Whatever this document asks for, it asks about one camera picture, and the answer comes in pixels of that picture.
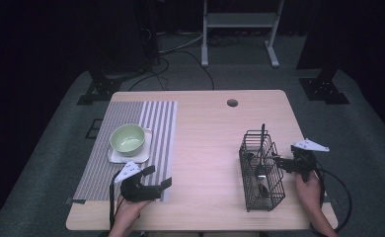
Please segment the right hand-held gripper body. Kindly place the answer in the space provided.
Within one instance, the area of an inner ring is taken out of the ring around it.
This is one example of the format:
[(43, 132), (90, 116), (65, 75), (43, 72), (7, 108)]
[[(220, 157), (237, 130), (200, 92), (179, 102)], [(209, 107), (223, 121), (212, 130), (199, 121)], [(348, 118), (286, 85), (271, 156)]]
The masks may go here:
[(309, 180), (309, 175), (316, 169), (316, 156), (314, 152), (329, 152), (330, 148), (321, 145), (308, 138), (294, 142), (291, 145), (291, 152), (293, 154), (293, 161), (296, 163), (295, 173), (302, 176), (302, 181), (306, 183)]

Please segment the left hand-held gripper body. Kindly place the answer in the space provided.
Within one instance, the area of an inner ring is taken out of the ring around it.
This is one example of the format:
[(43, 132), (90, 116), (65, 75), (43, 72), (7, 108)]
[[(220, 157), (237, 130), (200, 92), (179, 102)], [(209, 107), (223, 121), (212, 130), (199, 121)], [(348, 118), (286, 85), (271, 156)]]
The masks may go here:
[(129, 161), (114, 178), (114, 183), (119, 184), (120, 194), (128, 201), (153, 200), (161, 196), (160, 185), (146, 186), (141, 183), (144, 177), (142, 170), (136, 163)]

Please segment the green bowl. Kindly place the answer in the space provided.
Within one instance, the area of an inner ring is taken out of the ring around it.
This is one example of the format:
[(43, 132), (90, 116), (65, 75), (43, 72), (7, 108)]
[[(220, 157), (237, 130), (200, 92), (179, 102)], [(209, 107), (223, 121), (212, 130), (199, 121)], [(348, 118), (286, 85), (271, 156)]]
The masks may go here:
[(145, 132), (137, 124), (125, 124), (115, 129), (110, 137), (112, 149), (126, 157), (137, 155), (145, 143)]

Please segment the black wire cutlery basket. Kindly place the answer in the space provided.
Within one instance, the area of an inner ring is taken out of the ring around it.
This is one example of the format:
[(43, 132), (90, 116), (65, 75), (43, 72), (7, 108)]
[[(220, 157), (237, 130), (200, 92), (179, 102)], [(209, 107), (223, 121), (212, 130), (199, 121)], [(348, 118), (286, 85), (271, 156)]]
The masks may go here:
[(248, 130), (243, 136), (239, 149), (243, 190), (246, 209), (248, 211), (271, 211), (285, 199), (285, 191), (282, 184), (282, 170), (277, 167), (277, 164), (271, 158), (272, 155), (278, 155), (276, 146), (266, 130), (263, 159), (266, 176), (263, 181), (265, 181), (268, 186), (269, 197), (262, 197), (259, 193), (259, 182), (255, 176), (255, 169), (259, 164), (258, 151), (260, 149), (260, 136), (260, 130)]

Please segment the person's left hand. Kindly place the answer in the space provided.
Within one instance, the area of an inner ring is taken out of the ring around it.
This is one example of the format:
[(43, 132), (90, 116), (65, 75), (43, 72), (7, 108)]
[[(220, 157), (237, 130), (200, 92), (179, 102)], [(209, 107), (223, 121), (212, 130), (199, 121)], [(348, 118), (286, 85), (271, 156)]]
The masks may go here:
[(132, 202), (119, 196), (113, 229), (127, 230), (139, 218), (141, 210), (149, 203), (150, 200)]

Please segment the person's right hand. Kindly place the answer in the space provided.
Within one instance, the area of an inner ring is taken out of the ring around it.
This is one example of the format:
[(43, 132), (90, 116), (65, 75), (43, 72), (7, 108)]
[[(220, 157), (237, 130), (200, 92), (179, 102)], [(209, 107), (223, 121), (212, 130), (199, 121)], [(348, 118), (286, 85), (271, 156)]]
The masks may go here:
[(322, 213), (320, 205), (321, 187), (320, 181), (314, 172), (311, 172), (306, 182), (301, 174), (295, 174), (297, 195), (310, 219), (318, 217)]

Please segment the white square plate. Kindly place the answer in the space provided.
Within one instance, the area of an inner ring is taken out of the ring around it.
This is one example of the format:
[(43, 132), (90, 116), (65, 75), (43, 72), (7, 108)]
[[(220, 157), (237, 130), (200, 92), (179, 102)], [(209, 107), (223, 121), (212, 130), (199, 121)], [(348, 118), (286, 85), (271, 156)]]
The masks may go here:
[(128, 157), (124, 156), (122, 153), (115, 151), (111, 146), (109, 146), (108, 150), (108, 159), (111, 163), (122, 164), (129, 161), (133, 161), (135, 163), (144, 163), (150, 157), (151, 150), (151, 140), (153, 137), (152, 130), (149, 128), (144, 128), (145, 132), (145, 143), (141, 147), (141, 150), (138, 154)]

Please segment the grey striped placemat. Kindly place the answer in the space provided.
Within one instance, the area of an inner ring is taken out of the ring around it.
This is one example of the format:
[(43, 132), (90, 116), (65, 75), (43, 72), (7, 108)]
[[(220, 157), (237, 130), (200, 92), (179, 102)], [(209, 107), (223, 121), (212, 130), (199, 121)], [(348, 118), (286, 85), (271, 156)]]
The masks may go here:
[(118, 127), (125, 124), (138, 124), (151, 136), (151, 140), (146, 143), (147, 160), (141, 162), (139, 155), (130, 157), (141, 168), (155, 166), (155, 172), (143, 177), (141, 183), (146, 186), (159, 185), (170, 178), (177, 109), (177, 102), (111, 102), (73, 198), (109, 199), (112, 177), (124, 165), (124, 162), (110, 161), (110, 157), (116, 155), (110, 145), (110, 137)]

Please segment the black stand base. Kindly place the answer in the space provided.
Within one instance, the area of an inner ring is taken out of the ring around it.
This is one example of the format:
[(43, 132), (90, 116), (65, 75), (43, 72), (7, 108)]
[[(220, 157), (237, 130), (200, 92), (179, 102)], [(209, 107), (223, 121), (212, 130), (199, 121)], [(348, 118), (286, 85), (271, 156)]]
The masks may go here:
[(333, 82), (338, 68), (325, 67), (314, 78), (300, 78), (299, 83), (309, 101), (324, 101), (328, 105), (347, 105), (348, 99)]
[(101, 70), (89, 70), (92, 82), (84, 95), (79, 97), (77, 105), (92, 105), (96, 101), (109, 101), (119, 91), (121, 80), (107, 77)]

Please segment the white metal stand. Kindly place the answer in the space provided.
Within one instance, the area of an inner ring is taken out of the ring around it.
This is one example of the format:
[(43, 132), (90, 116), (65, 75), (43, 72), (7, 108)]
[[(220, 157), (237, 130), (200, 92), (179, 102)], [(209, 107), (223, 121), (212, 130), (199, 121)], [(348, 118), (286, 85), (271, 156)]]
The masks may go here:
[(275, 12), (268, 13), (212, 13), (207, 10), (207, 0), (203, 0), (202, 14), (202, 42), (201, 60), (202, 67), (207, 67), (208, 49), (207, 34), (210, 29), (244, 28), (244, 29), (270, 29), (269, 39), (265, 41), (269, 60), (272, 67), (278, 67), (279, 61), (275, 54), (273, 45), (276, 37), (278, 25), (281, 19), (282, 9), (285, 0), (278, 0)]

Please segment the black-handled spoon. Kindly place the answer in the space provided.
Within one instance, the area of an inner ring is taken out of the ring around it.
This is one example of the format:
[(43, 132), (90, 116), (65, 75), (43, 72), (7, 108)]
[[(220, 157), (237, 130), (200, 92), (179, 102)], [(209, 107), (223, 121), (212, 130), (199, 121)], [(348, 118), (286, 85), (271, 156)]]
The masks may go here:
[(266, 176), (266, 171), (265, 167), (263, 165), (263, 159), (264, 159), (264, 142), (265, 142), (265, 128), (266, 125), (263, 123), (261, 127), (261, 136), (260, 136), (260, 149), (258, 151), (258, 159), (259, 159), (259, 164), (257, 165), (255, 169), (255, 176), (258, 182), (261, 182), (265, 176)]

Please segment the black square floor frame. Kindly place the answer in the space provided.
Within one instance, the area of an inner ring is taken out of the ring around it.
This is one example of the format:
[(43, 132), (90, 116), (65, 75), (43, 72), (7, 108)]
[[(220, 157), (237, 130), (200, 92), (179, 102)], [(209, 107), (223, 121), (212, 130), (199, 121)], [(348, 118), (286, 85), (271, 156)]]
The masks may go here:
[(101, 118), (95, 118), (91, 124), (89, 129), (86, 132), (85, 138), (86, 139), (96, 139), (100, 128), (102, 126), (103, 120)]

